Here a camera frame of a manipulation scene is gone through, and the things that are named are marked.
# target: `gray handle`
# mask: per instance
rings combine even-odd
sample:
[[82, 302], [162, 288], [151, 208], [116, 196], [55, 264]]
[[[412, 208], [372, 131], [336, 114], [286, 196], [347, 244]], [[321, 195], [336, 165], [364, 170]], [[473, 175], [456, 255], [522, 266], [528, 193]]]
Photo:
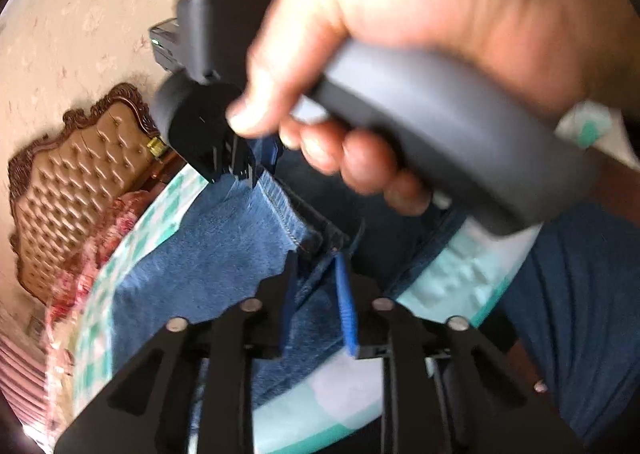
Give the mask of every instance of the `gray handle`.
[[496, 235], [557, 216], [598, 177], [590, 152], [442, 53], [349, 41], [308, 96], [351, 126], [395, 140], [415, 173]]

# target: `blue denim jeans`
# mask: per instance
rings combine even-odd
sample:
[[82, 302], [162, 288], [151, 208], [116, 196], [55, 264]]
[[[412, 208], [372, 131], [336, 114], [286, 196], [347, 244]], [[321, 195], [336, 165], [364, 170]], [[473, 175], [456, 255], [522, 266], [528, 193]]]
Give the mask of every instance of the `blue denim jeans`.
[[640, 228], [582, 203], [542, 227], [500, 306], [590, 443], [640, 384]]
[[342, 345], [330, 266], [336, 250], [353, 253], [354, 271], [394, 295], [417, 278], [463, 219], [454, 209], [436, 207], [421, 217], [399, 216], [382, 197], [357, 196], [339, 177], [311, 169], [296, 152], [283, 154], [275, 177], [262, 171], [255, 189], [223, 176], [198, 196], [178, 231], [117, 288], [114, 369], [171, 317], [213, 319], [250, 297], [260, 280], [282, 271], [287, 251], [296, 250], [289, 345], [281, 360], [254, 364], [254, 405], [260, 405], [304, 379]]

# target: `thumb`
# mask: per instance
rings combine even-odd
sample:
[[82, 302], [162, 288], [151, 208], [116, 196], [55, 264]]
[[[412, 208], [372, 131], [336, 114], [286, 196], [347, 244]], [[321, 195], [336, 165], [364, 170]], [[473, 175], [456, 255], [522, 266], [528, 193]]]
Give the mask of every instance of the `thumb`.
[[275, 131], [346, 34], [338, 0], [273, 0], [247, 55], [247, 87], [226, 113], [231, 129]]

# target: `headboard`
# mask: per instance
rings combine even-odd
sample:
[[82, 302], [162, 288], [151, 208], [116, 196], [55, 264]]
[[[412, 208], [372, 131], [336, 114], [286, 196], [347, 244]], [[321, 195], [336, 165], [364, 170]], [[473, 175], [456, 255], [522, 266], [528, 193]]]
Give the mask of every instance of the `headboard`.
[[137, 185], [158, 135], [136, 88], [115, 86], [92, 108], [67, 111], [57, 136], [31, 142], [9, 161], [17, 278], [46, 303], [59, 265], [114, 198]]

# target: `person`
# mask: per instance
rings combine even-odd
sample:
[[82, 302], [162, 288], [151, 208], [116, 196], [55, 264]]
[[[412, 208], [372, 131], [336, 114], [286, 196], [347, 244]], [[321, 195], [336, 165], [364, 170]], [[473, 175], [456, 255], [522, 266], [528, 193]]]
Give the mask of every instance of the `person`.
[[[586, 99], [639, 113], [640, 19], [629, 0], [274, 0], [230, 126], [245, 137], [279, 130], [318, 171], [340, 173], [358, 193], [382, 192], [403, 215], [426, 209], [430, 187], [398, 166], [380, 136], [289, 115], [347, 37], [460, 56], [551, 122]], [[638, 227], [581, 205], [543, 226], [502, 298], [561, 416], [586, 443], [639, 386], [639, 244]]]

